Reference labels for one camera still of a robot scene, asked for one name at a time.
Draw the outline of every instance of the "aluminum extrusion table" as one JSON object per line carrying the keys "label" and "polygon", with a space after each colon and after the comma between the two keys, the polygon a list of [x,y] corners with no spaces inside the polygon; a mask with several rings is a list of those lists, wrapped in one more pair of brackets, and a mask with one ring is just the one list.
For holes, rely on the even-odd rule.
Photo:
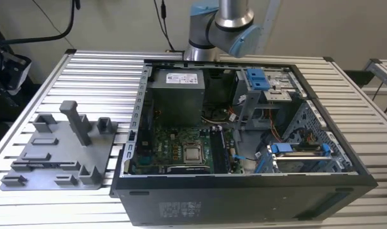
{"label": "aluminum extrusion table", "polygon": [[[76,100],[79,113],[95,121],[108,116],[119,122],[104,187],[85,191],[0,191],[0,226],[12,228],[132,228],[119,199],[108,196],[116,158],[125,143],[144,59],[181,59],[179,53],[67,53],[39,92],[0,141],[0,179],[19,156],[39,113],[59,112],[63,100]],[[179,228],[320,228],[387,229],[387,116],[331,60],[309,57],[247,56],[227,62],[296,64],[379,187],[323,222],[200,225]]]}
{"label": "aluminum extrusion table", "polygon": [[364,70],[371,71],[387,85],[387,60],[371,59]]}

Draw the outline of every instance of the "green circuit board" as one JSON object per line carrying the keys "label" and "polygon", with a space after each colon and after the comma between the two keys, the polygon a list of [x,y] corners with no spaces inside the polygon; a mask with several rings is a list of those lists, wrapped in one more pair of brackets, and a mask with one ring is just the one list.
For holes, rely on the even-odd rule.
{"label": "green circuit board", "polygon": [[[227,152],[235,148],[232,130],[223,132],[224,147]],[[183,160],[183,149],[187,144],[197,144],[201,147],[203,161],[191,166],[208,166],[213,173],[213,159],[209,139],[209,128],[164,128],[155,127],[152,140],[152,157],[139,156],[137,174],[163,174],[169,166],[187,166]]]}

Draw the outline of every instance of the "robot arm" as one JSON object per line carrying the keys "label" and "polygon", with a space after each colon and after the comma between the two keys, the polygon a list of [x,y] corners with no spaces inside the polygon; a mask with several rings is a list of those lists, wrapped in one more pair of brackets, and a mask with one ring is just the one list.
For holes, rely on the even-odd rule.
{"label": "robot arm", "polygon": [[248,0],[207,0],[191,6],[189,46],[184,59],[217,61],[217,48],[236,58],[257,44],[261,29],[253,25]]}

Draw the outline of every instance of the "blue clip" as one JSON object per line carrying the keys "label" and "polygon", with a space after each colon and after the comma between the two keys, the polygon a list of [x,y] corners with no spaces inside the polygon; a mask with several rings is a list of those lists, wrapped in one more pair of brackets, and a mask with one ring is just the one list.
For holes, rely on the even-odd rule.
{"label": "blue clip", "polygon": [[276,154],[277,153],[277,146],[275,144],[272,144],[269,147],[271,147],[271,152],[273,154]]}
{"label": "blue clip", "polygon": [[233,158],[237,158],[237,159],[241,159],[241,160],[247,159],[244,156],[239,156],[237,154],[233,155]]}
{"label": "blue clip", "polygon": [[265,79],[264,71],[261,69],[247,69],[247,78],[251,83],[252,90],[268,91],[269,83]]}
{"label": "blue clip", "polygon": [[328,144],[321,144],[321,149],[323,149],[323,152],[324,152],[324,156],[329,156],[331,155],[331,147]]}
{"label": "blue clip", "polygon": [[275,145],[280,153],[292,152],[292,147],[289,143],[275,143]]}

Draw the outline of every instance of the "white wall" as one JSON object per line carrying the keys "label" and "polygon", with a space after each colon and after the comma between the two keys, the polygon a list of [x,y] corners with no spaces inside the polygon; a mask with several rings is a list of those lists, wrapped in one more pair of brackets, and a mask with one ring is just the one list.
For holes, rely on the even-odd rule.
{"label": "white wall", "polygon": [[329,56],[357,70],[387,59],[387,0],[281,0],[264,54]]}
{"label": "white wall", "polygon": [[[196,0],[165,0],[167,27],[172,45],[184,50],[188,43],[189,7]],[[69,0],[36,0],[63,32],[69,20]],[[76,49],[164,51],[168,49],[152,0],[81,0],[75,25],[67,36]],[[251,0],[255,23],[261,24],[269,0]],[[0,30],[7,39],[56,35],[32,0],[0,0]],[[33,60],[31,75],[43,82],[65,49],[65,40],[13,45],[15,52]]]}

